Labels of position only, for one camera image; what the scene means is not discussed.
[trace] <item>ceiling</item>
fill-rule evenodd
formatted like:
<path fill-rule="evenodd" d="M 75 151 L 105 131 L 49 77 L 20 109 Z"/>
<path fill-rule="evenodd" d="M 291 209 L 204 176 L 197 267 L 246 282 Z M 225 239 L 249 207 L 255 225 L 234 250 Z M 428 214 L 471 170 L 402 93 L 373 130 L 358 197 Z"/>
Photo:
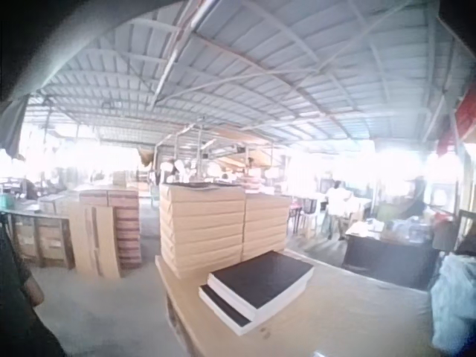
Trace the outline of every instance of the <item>ceiling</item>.
<path fill-rule="evenodd" d="M 369 139 L 424 144 L 447 125 L 443 93 L 454 108 L 475 64 L 437 6 L 180 1 L 81 50 L 30 99 L 25 122 L 66 137 L 80 123 L 105 144 L 161 142 L 184 157 L 198 142 L 221 155 L 250 136 L 329 153 Z M 242 139 L 220 133 L 230 128 Z"/>

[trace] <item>chair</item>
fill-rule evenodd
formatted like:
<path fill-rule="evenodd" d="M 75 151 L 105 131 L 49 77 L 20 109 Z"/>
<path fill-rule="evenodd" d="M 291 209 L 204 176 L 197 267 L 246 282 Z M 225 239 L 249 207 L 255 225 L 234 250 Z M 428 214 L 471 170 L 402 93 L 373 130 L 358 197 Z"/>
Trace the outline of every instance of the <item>chair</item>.
<path fill-rule="evenodd" d="M 301 211 L 301 215 L 303 216 L 302 225 L 304 229 L 304 235 L 307 239 L 309 239 L 311 235 L 314 236 L 318 229 L 319 210 L 317 208 L 317 199 L 303 200 L 303 210 Z"/>

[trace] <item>white shirt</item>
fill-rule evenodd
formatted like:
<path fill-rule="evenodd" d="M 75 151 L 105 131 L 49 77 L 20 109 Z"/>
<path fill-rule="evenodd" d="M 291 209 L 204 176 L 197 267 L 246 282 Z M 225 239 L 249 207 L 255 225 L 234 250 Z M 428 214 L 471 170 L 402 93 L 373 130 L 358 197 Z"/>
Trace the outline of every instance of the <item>white shirt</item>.
<path fill-rule="evenodd" d="M 331 216 L 343 216 L 346 210 L 346 200 L 350 198 L 350 191 L 342 187 L 332 187 L 327 191 L 326 196 L 329 200 L 327 212 Z"/>

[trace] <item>stack of boxes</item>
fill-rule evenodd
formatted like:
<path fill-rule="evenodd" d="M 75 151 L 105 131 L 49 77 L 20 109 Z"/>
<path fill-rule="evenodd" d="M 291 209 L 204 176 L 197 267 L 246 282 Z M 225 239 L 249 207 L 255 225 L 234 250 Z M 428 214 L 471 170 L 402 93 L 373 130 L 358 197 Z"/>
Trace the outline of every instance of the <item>stack of boxes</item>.
<path fill-rule="evenodd" d="M 112 173 L 112 185 L 119 187 L 127 186 L 126 171 L 114 171 Z"/>
<path fill-rule="evenodd" d="M 245 193 L 217 184 L 163 184 L 161 253 L 178 277 L 241 260 Z"/>
<path fill-rule="evenodd" d="M 73 252 L 67 221 L 16 216 L 15 232 L 23 257 L 72 267 Z"/>
<path fill-rule="evenodd" d="M 84 190 L 80 192 L 84 205 L 113 207 L 115 235 L 122 269 L 137 268 L 142 263 L 139 196 L 134 190 Z"/>
<path fill-rule="evenodd" d="M 40 197 L 38 206 L 44 213 L 68 216 L 69 205 L 75 201 L 77 201 L 77 194 L 74 191 L 63 191 L 57 195 Z"/>
<path fill-rule="evenodd" d="M 242 260 L 286 247 L 286 229 L 291 199 L 248 193 L 245 206 Z"/>

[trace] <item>steel beam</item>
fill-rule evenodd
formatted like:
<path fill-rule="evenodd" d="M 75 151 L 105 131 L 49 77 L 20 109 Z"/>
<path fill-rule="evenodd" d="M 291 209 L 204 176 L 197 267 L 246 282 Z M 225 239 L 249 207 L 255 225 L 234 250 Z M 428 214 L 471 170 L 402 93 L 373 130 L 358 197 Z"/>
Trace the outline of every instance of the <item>steel beam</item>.
<path fill-rule="evenodd" d="M 434 110 L 433 115 L 431 116 L 431 119 L 430 119 L 430 123 L 429 123 L 429 125 L 427 126 L 427 128 L 425 130 L 425 134 L 422 137 L 422 142 L 425 142 L 425 141 L 428 140 L 428 137 L 430 136 L 431 131 L 434 128 L 434 124 L 437 122 L 437 118 L 440 116 L 441 109 L 443 108 L 443 105 L 445 104 L 445 94 L 448 91 L 448 88 L 451 84 L 451 80 L 452 80 L 452 74 L 451 73 L 452 73 L 453 67 L 454 67 L 454 58 L 456 57 L 456 51 L 454 50 L 455 45 L 456 45 L 455 39 L 452 38 L 451 39 L 450 56 L 449 56 L 448 64 L 447 64 L 447 68 L 446 68 L 445 82 L 444 82 L 443 88 L 441 90 L 441 95 L 440 95 L 440 99 L 438 100 L 437 107 Z"/>

